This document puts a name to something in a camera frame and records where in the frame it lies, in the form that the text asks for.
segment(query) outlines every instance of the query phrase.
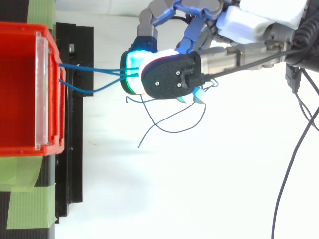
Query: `blue wire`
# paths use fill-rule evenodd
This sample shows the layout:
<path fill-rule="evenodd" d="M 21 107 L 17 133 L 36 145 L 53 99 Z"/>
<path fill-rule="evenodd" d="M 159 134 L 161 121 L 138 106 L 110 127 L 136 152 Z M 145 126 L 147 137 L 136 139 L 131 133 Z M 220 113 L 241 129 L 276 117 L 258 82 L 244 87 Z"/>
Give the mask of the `blue wire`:
<path fill-rule="evenodd" d="M 106 73 L 110 75 L 115 75 L 115 76 L 126 76 L 126 74 L 121 74 L 121 73 L 114 73 L 114 71 L 126 71 L 126 70 L 138 70 L 138 67 L 135 68 L 124 68 L 124 69 L 99 69 L 99 68 L 92 68 L 92 67 L 86 67 L 86 66 L 76 66 L 76 65 L 71 65 L 71 64 L 60 64 L 60 67 L 64 68 L 69 68 L 69 69 L 74 69 L 74 70 L 79 70 L 79 71 L 90 71 L 90 72 L 100 72 L 100 73 Z"/>
<path fill-rule="evenodd" d="M 70 88 L 72 88 L 73 90 L 78 91 L 78 92 L 81 92 L 81 93 L 83 93 L 83 94 L 93 94 L 93 93 L 95 93 L 95 92 L 102 91 L 102 90 L 104 90 L 104 89 L 110 87 L 111 85 L 113 85 L 113 84 L 115 84 L 115 83 L 117 83 L 117 82 L 119 82 L 119 81 L 121 81 L 121 80 L 124 80 L 124 79 L 125 79 L 125 78 L 119 78 L 119 79 L 117 79 L 117 80 L 115 80 L 115 81 L 112 81 L 111 83 L 108 83 L 106 86 L 103 86 L 103 87 L 101 87 L 101 88 L 98 88 L 98 89 L 92 90 L 92 91 L 82 90 L 82 89 L 80 89 L 80 88 L 77 88 L 77 87 L 75 87 L 75 86 L 72 86 L 71 84 L 69 84 L 69 83 L 67 83 L 67 82 L 65 82 L 65 81 L 62 81 L 61 79 L 59 80 L 59 82 L 65 84 L 67 87 L 70 87 Z"/>

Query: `thin wire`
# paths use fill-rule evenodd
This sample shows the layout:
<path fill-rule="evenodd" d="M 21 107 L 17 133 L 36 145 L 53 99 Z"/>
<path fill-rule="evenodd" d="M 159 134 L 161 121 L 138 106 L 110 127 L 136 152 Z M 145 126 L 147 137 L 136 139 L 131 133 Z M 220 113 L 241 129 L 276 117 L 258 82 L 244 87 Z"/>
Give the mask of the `thin wire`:
<path fill-rule="evenodd" d="M 128 103 L 128 100 L 133 101 L 133 102 L 135 102 L 135 103 L 143 103 L 142 101 L 136 101 L 136 100 L 132 99 L 131 97 L 126 96 L 126 97 L 125 97 L 126 103 Z M 151 99 L 151 100 L 148 100 L 148 101 L 144 101 L 144 103 L 151 102 L 151 101 L 156 101 L 156 100 L 157 100 L 157 99 Z"/>
<path fill-rule="evenodd" d="M 305 69 L 302 69 L 302 73 L 304 74 L 306 79 L 309 81 L 309 83 L 311 84 L 311 86 L 314 88 L 314 90 L 316 91 L 316 93 L 319 96 L 318 87 L 313 82 L 313 80 L 310 78 L 310 76 L 307 74 Z M 283 182 L 281 184 L 280 191 L 279 191 L 279 194 L 278 194 L 278 197 L 277 197 L 277 201 L 276 201 L 276 206 L 275 206 L 275 211 L 274 211 L 274 218 L 273 218 L 273 225 L 272 225 L 272 231 L 271 231 L 271 239 L 274 239 L 274 236 L 275 236 L 275 226 L 276 226 L 276 218 L 277 218 L 278 207 L 279 207 L 280 199 L 281 199 L 281 196 L 283 194 L 283 191 L 284 191 L 284 188 L 285 188 L 285 185 L 286 185 L 286 182 L 287 182 L 291 167 L 293 166 L 293 163 L 294 163 L 294 160 L 295 160 L 295 157 L 296 157 L 296 154 L 298 152 L 298 149 L 299 149 L 300 145 L 302 144 L 304 138 L 306 137 L 310 127 L 314 123 L 314 121 L 315 121 L 315 119 L 316 119 L 318 114 L 319 114 L 319 107 L 317 108 L 316 112 L 314 113 L 314 115 L 309 120 L 309 122 L 307 124 L 307 127 L 306 127 L 305 131 L 303 132 L 302 136 L 300 137 L 300 139 L 299 139 L 299 141 L 298 141 L 298 143 L 297 143 L 297 145 L 295 147 L 295 150 L 293 152 L 293 155 L 292 155 L 292 157 L 290 159 L 290 162 L 289 162 L 288 168 L 286 170 L 285 177 L 284 177 L 284 180 L 283 180 Z"/>
<path fill-rule="evenodd" d="M 124 68 L 124 69 L 99 69 L 99 68 L 92 68 L 92 67 L 86 67 L 86 66 L 77 66 L 77 65 L 71 65 L 71 64 L 60 64 L 59 66 L 60 67 L 64 67 L 64 68 L 79 70 L 79 71 L 100 72 L 100 73 L 105 73 L 105 74 L 109 74 L 109 75 L 123 76 L 123 77 L 126 77 L 127 75 L 126 74 L 121 74 L 121 73 L 114 73 L 114 71 L 138 70 L 137 67 L 135 67 L 135 68 Z M 131 74 L 129 76 L 134 77 L 134 76 L 138 76 L 138 74 Z"/>
<path fill-rule="evenodd" d="M 173 114 L 173 115 L 171 115 L 171 116 L 169 116 L 169 117 L 167 117 L 167 118 L 165 118 L 165 119 L 162 119 L 161 121 L 157 122 L 157 124 L 162 123 L 163 121 L 168 120 L 169 118 L 171 118 L 171 117 L 173 117 L 173 116 L 175 116 L 175 115 L 178 115 L 178 114 L 182 113 L 183 111 L 185 111 L 185 110 L 189 109 L 190 107 L 192 107 L 194 104 L 195 104 L 195 103 L 191 104 L 190 106 L 186 107 L 185 109 L 183 109 L 183 110 L 181 110 L 181 111 L 179 111 L 179 112 L 177 112 L 177 113 L 175 113 L 175 114 Z M 144 136 L 143 136 L 141 142 L 139 143 L 138 148 L 140 148 L 140 146 L 141 146 L 141 144 L 143 143 L 145 137 L 149 134 L 149 132 L 151 131 L 151 129 L 152 129 L 154 126 L 155 126 L 155 124 L 153 124 L 153 125 L 148 129 L 148 131 L 144 134 Z"/>
<path fill-rule="evenodd" d="M 238 71 L 247 70 L 247 69 L 249 69 L 249 68 L 252 68 L 252 67 L 255 67 L 255 66 L 259 66 L 259 65 L 261 65 L 261 64 L 263 64 L 263 63 L 266 63 L 266 62 L 271 61 L 271 60 L 273 60 L 273 59 L 276 59 L 276 58 L 278 58 L 278 57 L 296 54 L 296 53 L 299 53 L 300 51 L 301 51 L 301 50 L 283 51 L 283 52 L 280 52 L 280 53 L 278 53 L 278 54 L 275 54 L 275 55 L 266 57 L 266 58 L 264 58 L 264 59 L 261 59 L 261 60 L 258 60 L 258 61 L 255 61 L 255 62 L 246 64 L 246 65 L 243 65 L 243 66 L 239 66 L 239 67 L 236 67 L 236 68 L 233 68 L 233 69 L 229 69 L 229 70 L 226 70 L 226 71 L 217 73 L 217 74 L 207 75 L 207 79 L 210 80 L 211 78 L 218 78 L 218 77 L 225 76 L 225 75 L 229 75 L 229 74 L 232 74 L 232 73 L 235 73 L 235 72 L 238 72 Z"/>
<path fill-rule="evenodd" d="M 212 88 L 212 87 L 217 87 L 217 86 L 219 86 L 218 81 L 217 81 L 216 79 L 213 79 L 213 80 L 217 83 L 217 85 L 211 80 L 212 85 L 204 89 L 206 92 L 207 92 L 210 88 Z M 140 148 L 140 146 L 142 145 L 142 143 L 143 143 L 145 137 L 148 135 L 148 133 L 151 131 L 151 129 L 152 129 L 154 126 L 156 126 L 157 128 L 159 128 L 160 130 L 166 132 L 165 130 L 163 130 L 162 128 L 160 128 L 157 124 L 159 124 L 159 123 L 161 123 L 161 122 L 163 122 L 163 121 L 165 121 L 165 120 L 168 120 L 169 118 L 171 118 L 171 117 L 173 117 L 173 116 L 175 116 L 175 115 L 178 115 L 178 114 L 182 113 L 183 111 L 185 111 L 185 110 L 189 109 L 190 107 L 192 107 L 194 104 L 195 104 L 195 103 L 191 104 L 190 106 L 186 107 L 185 109 L 183 109 L 183 110 L 181 110 L 181 111 L 179 111 L 179 112 L 177 112 L 177 113 L 175 113 L 175 114 L 172 114 L 171 116 L 169 116 L 169 117 L 167 117 L 167 118 L 165 118 L 165 119 L 162 119 L 161 121 L 159 121 L 159 122 L 157 122 L 157 123 L 154 123 L 152 117 L 150 116 L 150 113 L 149 113 L 148 109 L 146 108 L 146 105 L 144 104 L 144 108 L 146 109 L 146 111 L 147 111 L 149 117 L 151 118 L 151 120 L 152 120 L 152 122 L 153 122 L 153 125 L 152 125 L 152 126 L 148 129 L 148 131 L 144 134 L 142 140 L 141 140 L 140 143 L 139 143 L 138 148 Z M 188 130 L 191 130 L 191 129 L 195 128 L 196 126 L 198 126 L 198 125 L 200 124 L 200 122 L 202 121 L 202 119 L 203 119 L 205 113 L 206 113 L 206 104 L 205 104 L 204 112 L 203 112 L 203 114 L 202 114 L 202 116 L 201 116 L 199 122 L 198 122 L 196 125 L 194 125 L 194 126 L 191 127 L 191 128 L 188 128 L 188 129 L 186 129 L 186 130 L 180 131 L 180 132 L 169 132 L 169 133 L 182 133 L 182 132 L 186 132 L 186 131 L 188 131 Z"/>
<path fill-rule="evenodd" d="M 299 107 L 303 113 L 303 115 L 305 116 L 305 118 L 307 119 L 307 121 L 309 121 L 310 119 L 308 118 L 304 108 L 306 109 L 307 113 L 309 114 L 310 118 L 313 116 L 310 112 L 310 110 L 308 109 L 308 107 L 305 105 L 305 103 L 300 99 L 299 95 L 296 94 L 296 97 L 298 99 L 298 103 L 299 103 Z M 313 127 L 319 132 L 319 129 L 317 128 L 317 126 L 315 125 L 315 123 L 313 123 Z"/>
<path fill-rule="evenodd" d="M 181 17 L 181 16 L 174 16 L 174 17 L 172 17 L 171 19 L 182 20 L 182 21 L 185 22 L 187 25 L 190 24 L 190 22 L 189 22 L 186 18 Z"/>
<path fill-rule="evenodd" d="M 95 93 L 95 92 L 102 91 L 102 90 L 104 90 L 104 89 L 110 87 L 111 85 L 113 85 L 113 84 L 115 84 L 115 83 L 117 83 L 117 82 L 119 82 L 119 81 L 121 81 L 121 80 L 123 80 L 123 79 L 124 79 L 124 78 L 119 78 L 119 79 L 117 79 L 117 80 L 115 80 L 115 81 L 112 81 L 111 83 L 108 83 L 107 85 L 105 85 L 105 86 L 103 86 L 103 87 L 101 87 L 101 88 L 98 88 L 98 89 L 96 89 L 96 90 L 91 90 L 91 91 L 77 88 L 77 87 L 72 86 L 71 84 L 69 84 L 69 83 L 67 83 L 67 82 L 65 82 L 65 81 L 62 81 L 61 79 L 59 80 L 59 82 L 61 82 L 62 84 L 65 84 L 67 87 L 70 87 L 70 88 L 72 88 L 73 90 L 78 91 L 78 92 L 81 92 L 81 93 L 83 93 L 83 94 L 93 94 L 93 93 Z"/>

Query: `red container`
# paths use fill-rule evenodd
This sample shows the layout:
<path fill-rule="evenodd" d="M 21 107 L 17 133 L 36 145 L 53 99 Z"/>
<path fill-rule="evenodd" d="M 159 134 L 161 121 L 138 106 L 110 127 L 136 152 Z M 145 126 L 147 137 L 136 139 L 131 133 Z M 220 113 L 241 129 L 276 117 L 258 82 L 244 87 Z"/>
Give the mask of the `red container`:
<path fill-rule="evenodd" d="M 0 22 L 0 157 L 64 150 L 65 70 L 44 25 Z"/>

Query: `white backdrop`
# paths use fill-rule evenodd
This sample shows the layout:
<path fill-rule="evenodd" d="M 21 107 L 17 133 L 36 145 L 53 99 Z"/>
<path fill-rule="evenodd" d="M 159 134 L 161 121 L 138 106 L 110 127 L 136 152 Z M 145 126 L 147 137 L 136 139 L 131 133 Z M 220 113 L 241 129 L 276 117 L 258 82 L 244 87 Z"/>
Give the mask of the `white backdrop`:
<path fill-rule="evenodd" d="M 100 68 L 119 66 L 138 24 L 71 12 L 58 12 L 57 22 L 94 27 Z M 159 50 L 174 48 L 184 29 L 179 21 L 159 27 Z M 319 84 L 318 74 L 311 76 Z M 94 86 L 112 79 L 96 74 Z M 277 194 L 307 122 L 284 64 L 218 80 L 196 129 L 176 135 L 153 129 L 140 149 L 152 122 L 142 105 L 125 103 L 120 84 L 85 98 L 84 202 L 70 206 L 56 238 L 269 239 Z M 318 97 L 305 79 L 300 97 L 316 109 Z M 175 100 L 149 103 L 156 120 L 183 107 Z M 196 105 L 162 126 L 192 126 L 202 110 Z M 318 143 L 311 129 L 281 200 L 276 239 L 319 238 Z"/>
<path fill-rule="evenodd" d="M 138 16 L 152 0 L 57 0 L 60 11 Z"/>

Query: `black wire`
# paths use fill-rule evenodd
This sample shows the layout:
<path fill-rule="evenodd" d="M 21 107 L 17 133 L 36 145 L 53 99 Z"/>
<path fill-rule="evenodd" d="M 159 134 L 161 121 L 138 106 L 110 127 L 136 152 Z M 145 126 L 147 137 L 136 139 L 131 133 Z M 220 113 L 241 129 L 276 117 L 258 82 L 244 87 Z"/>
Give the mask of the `black wire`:
<path fill-rule="evenodd" d="M 174 17 L 172 17 L 171 19 L 182 20 L 182 21 L 185 22 L 187 25 L 189 25 L 189 21 L 188 21 L 186 18 L 184 18 L 184 17 L 174 16 Z"/>
<path fill-rule="evenodd" d="M 211 80 L 212 85 L 204 89 L 206 92 L 207 92 L 210 88 L 218 87 L 218 86 L 219 86 L 218 81 L 217 81 L 216 79 L 213 79 L 213 80 L 217 83 L 217 85 L 214 83 L 214 81 Z M 153 125 L 152 125 L 152 126 L 148 129 L 148 131 L 144 134 L 144 136 L 143 136 L 141 142 L 139 143 L 138 148 L 140 148 L 140 146 L 141 146 L 141 144 L 143 143 L 145 137 L 148 135 L 148 133 L 151 131 L 151 129 L 152 129 L 154 126 L 156 126 L 157 128 L 159 128 L 160 130 L 162 130 L 162 131 L 164 131 L 164 132 L 167 132 L 166 130 L 163 130 L 162 128 L 160 128 L 157 124 L 159 124 L 159 123 L 161 123 L 161 122 L 163 122 L 163 121 L 165 121 L 165 120 L 168 120 L 169 118 L 171 118 L 171 117 L 173 117 L 173 116 L 175 116 L 175 115 L 177 115 L 177 114 L 179 114 L 179 113 L 182 113 L 183 111 L 185 111 L 185 110 L 189 109 L 190 107 L 192 107 L 194 104 L 195 104 L 195 103 L 191 104 L 190 106 L 186 107 L 185 109 L 183 109 L 183 110 L 181 110 L 181 111 L 179 111 L 179 112 L 177 112 L 177 113 L 175 113 L 175 114 L 172 114 L 171 116 L 169 116 L 169 117 L 167 117 L 167 118 L 165 118 L 165 119 L 162 119 L 161 121 L 159 121 L 159 122 L 157 122 L 157 123 L 154 123 L 154 121 L 153 121 L 153 119 L 152 119 L 152 117 L 151 117 L 151 115 L 150 115 L 148 109 L 146 108 L 146 105 L 144 104 L 144 107 L 145 107 L 145 109 L 146 109 L 146 111 L 147 111 L 149 117 L 151 118 L 151 120 L 152 120 L 152 122 L 153 122 Z M 204 112 L 203 112 L 203 114 L 202 114 L 202 116 L 201 116 L 199 122 L 198 122 L 196 125 L 194 125 L 194 126 L 191 127 L 191 128 L 182 130 L 182 131 L 180 131 L 180 132 L 168 132 L 168 133 L 182 133 L 182 132 L 186 132 L 186 131 L 188 131 L 188 130 L 191 130 L 191 129 L 195 128 L 196 126 L 198 126 L 198 125 L 200 124 L 200 122 L 202 121 L 202 119 L 203 119 L 205 113 L 206 113 L 206 104 L 205 104 Z"/>
<path fill-rule="evenodd" d="M 173 117 L 173 116 L 175 116 L 175 115 L 177 115 L 177 114 L 179 114 L 179 113 L 182 113 L 183 111 L 185 111 L 185 110 L 189 109 L 190 107 L 192 107 L 194 104 L 195 104 L 195 103 L 191 104 L 190 106 L 186 107 L 185 109 L 183 109 L 183 110 L 181 110 L 181 111 L 179 111 L 179 112 L 177 112 L 177 113 L 175 113 L 175 114 L 173 114 L 173 115 L 171 115 L 171 116 L 169 116 L 169 117 L 167 117 L 167 118 L 165 118 L 165 119 L 162 119 L 161 121 L 157 122 L 157 124 L 162 123 L 163 121 L 168 120 L 169 118 L 171 118 L 171 117 Z M 148 129 L 148 131 L 144 134 L 144 136 L 143 136 L 141 142 L 139 143 L 138 148 L 140 148 L 140 146 L 141 146 L 141 144 L 143 143 L 145 137 L 148 135 L 148 133 L 151 131 L 151 129 L 152 129 L 154 126 L 155 126 L 155 124 L 153 124 L 153 125 Z"/>
<path fill-rule="evenodd" d="M 299 95 L 296 94 L 296 97 L 297 97 L 297 100 L 298 100 L 298 103 L 299 103 L 299 107 L 303 113 L 303 115 L 305 116 L 305 118 L 307 119 L 307 121 L 309 121 L 309 117 L 307 116 L 304 108 L 306 109 L 307 113 L 309 114 L 310 118 L 313 116 L 310 112 L 310 110 L 308 109 L 308 107 L 305 105 L 305 103 L 300 99 Z M 319 132 L 319 129 L 317 128 L 317 126 L 315 125 L 315 123 L 313 123 L 313 127 Z"/>
<path fill-rule="evenodd" d="M 150 114 L 148 108 L 147 108 L 146 105 L 145 105 L 145 102 L 143 101 L 142 95 L 140 95 L 140 97 L 141 97 L 141 101 L 143 102 L 144 108 L 145 108 L 146 112 L 148 113 L 148 115 L 149 115 L 151 121 L 153 122 L 154 126 L 156 126 L 156 127 L 159 128 L 161 131 L 164 131 L 164 132 L 166 132 L 166 133 L 183 133 L 183 132 L 185 132 L 185 131 L 188 131 L 188 130 L 190 130 L 190 129 L 195 128 L 195 127 L 198 126 L 199 123 L 202 121 L 202 119 L 203 119 L 203 117 L 204 117 L 204 115 L 205 115 L 205 112 L 206 112 L 206 104 L 205 104 L 204 112 L 203 112 L 203 114 L 202 114 L 202 116 L 201 116 L 199 122 L 198 122 L 196 125 L 194 125 L 194 126 L 191 127 L 191 128 L 188 128 L 188 129 L 185 129 L 185 130 L 181 130 L 181 131 L 178 131 L 178 132 L 167 131 L 167 130 L 165 130 L 165 129 L 162 129 L 161 127 L 159 127 L 159 126 L 155 123 L 155 121 L 153 120 L 153 118 L 152 118 L 152 116 L 151 116 L 151 114 Z"/>
<path fill-rule="evenodd" d="M 301 52 L 301 50 L 283 51 L 283 52 L 280 52 L 278 54 L 266 57 L 264 59 L 261 59 L 261 60 L 246 64 L 246 65 L 243 65 L 243 66 L 239 66 L 239 67 L 236 67 L 236 68 L 233 68 L 233 69 L 225 70 L 225 71 L 217 73 L 217 74 L 207 75 L 205 78 L 207 79 L 207 81 L 210 81 L 210 79 L 212 79 L 212 78 L 217 78 L 217 77 L 229 75 L 229 74 L 232 74 L 232 73 L 235 73 L 235 72 L 238 72 L 238 71 L 247 70 L 249 68 L 252 68 L 252 67 L 255 67 L 255 66 L 259 66 L 259 65 L 261 65 L 263 63 L 266 63 L 266 62 L 271 61 L 273 59 L 276 59 L 278 57 L 282 57 L 282 56 L 286 56 L 286 55 L 292 55 L 292 54 L 296 54 L 296 53 L 299 53 L 299 52 Z"/>
<path fill-rule="evenodd" d="M 128 103 L 128 99 L 129 99 L 130 101 L 135 102 L 135 103 L 143 103 L 142 101 L 136 101 L 136 100 L 132 99 L 132 98 L 129 97 L 129 96 L 126 96 L 126 97 L 125 97 L 126 103 Z M 157 101 L 157 99 L 151 99 L 151 100 L 148 100 L 148 101 L 144 101 L 144 103 L 151 102 L 151 101 Z"/>
<path fill-rule="evenodd" d="M 185 22 L 187 25 L 190 25 L 191 21 L 193 20 L 194 16 L 188 15 L 186 14 L 186 18 L 181 17 L 181 16 L 173 16 L 171 19 L 175 19 L 175 20 L 182 20 L 183 22 Z"/>
<path fill-rule="evenodd" d="M 305 71 L 305 69 L 302 69 L 302 73 L 305 75 L 306 79 L 309 81 L 309 83 L 311 84 L 311 86 L 314 88 L 314 90 L 316 91 L 316 93 L 318 94 L 319 96 L 319 89 L 318 87 L 315 85 L 315 83 L 313 82 L 313 80 L 310 78 L 310 76 L 307 74 L 307 72 Z M 298 149 L 301 145 L 301 143 L 303 142 L 304 138 L 306 137 L 310 127 L 313 125 L 314 123 L 314 120 L 316 119 L 317 115 L 319 114 L 319 107 L 317 108 L 316 112 L 314 113 L 314 115 L 311 117 L 311 119 L 309 120 L 308 124 L 307 124 L 307 127 L 305 128 L 305 131 L 303 132 L 302 136 L 300 137 L 296 147 L 295 147 L 295 150 L 293 152 L 293 155 L 290 159 L 290 162 L 289 162 L 289 165 L 288 165 L 288 168 L 286 170 L 286 174 L 285 174 L 285 177 L 284 177 L 284 180 L 282 182 L 282 185 L 280 187 L 280 191 L 279 191 L 279 194 L 278 194 L 278 197 L 277 197 L 277 201 L 276 201 L 276 206 L 275 206 L 275 211 L 274 211 L 274 218 L 273 218 L 273 225 L 272 225 L 272 231 L 271 231 L 271 239 L 274 239 L 274 236 L 275 236 L 275 226 L 276 226 L 276 218 L 277 218 L 277 211 L 278 211 L 278 207 L 279 207 L 279 203 L 280 203 L 280 199 L 281 199 L 281 196 L 283 194 L 283 191 L 284 191 L 284 188 L 285 188 L 285 185 L 286 185 L 286 182 L 287 182 L 287 179 L 288 179 L 288 176 L 289 176 L 289 173 L 290 173 L 290 170 L 291 170 L 291 167 L 293 166 L 293 163 L 294 163 L 294 160 L 295 160 L 295 157 L 296 157 L 296 154 L 298 152 Z"/>

